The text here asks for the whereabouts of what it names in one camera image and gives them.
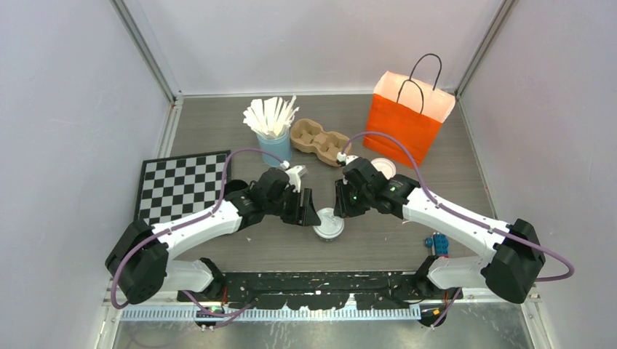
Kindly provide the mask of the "white coffee cup lid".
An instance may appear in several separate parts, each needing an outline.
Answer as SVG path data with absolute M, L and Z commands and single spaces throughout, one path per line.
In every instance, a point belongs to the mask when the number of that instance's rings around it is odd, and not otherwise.
M 317 216 L 320 219 L 321 224 L 313 227 L 314 232 L 316 230 L 320 230 L 326 233 L 334 233 L 337 231 L 343 232 L 344 219 L 336 216 L 333 208 L 326 207 L 320 209 L 317 212 Z

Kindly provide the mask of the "black paper coffee cup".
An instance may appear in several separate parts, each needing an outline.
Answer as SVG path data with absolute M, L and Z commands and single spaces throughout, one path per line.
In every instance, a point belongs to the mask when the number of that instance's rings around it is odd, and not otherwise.
M 336 240 L 340 235 L 341 235 L 341 231 L 337 231 L 334 233 L 326 233 L 320 230 L 316 230 L 315 231 L 318 239 L 320 239 L 323 242 L 330 242 L 330 241 L 334 241 Z

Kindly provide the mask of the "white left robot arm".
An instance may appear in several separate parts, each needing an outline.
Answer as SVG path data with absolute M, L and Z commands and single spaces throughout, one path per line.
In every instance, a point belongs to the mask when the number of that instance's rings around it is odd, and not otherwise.
M 111 298 L 120 289 L 129 305 L 152 298 L 159 291 L 196 292 L 206 301 L 222 295 L 223 277 L 211 260 L 194 262 L 178 256 L 219 236 L 260 223 L 266 215 L 298 226 L 318 226 L 312 191 L 301 185 L 304 165 L 271 167 L 258 180 L 229 180 L 223 200 L 200 212 L 170 222 L 131 222 L 106 258 L 113 276 Z

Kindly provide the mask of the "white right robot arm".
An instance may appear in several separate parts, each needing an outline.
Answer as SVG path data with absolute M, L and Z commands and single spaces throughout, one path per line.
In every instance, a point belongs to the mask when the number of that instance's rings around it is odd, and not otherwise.
M 476 214 L 402 174 L 388 179 L 362 157 L 345 158 L 335 190 L 338 217 L 357 217 L 375 209 L 425 225 L 475 252 L 473 257 L 427 257 L 411 284 L 422 298 L 460 287 L 485 288 L 505 301 L 521 304 L 546 262 L 543 252 L 528 246 L 538 243 L 530 223 L 518 219 L 508 224 Z

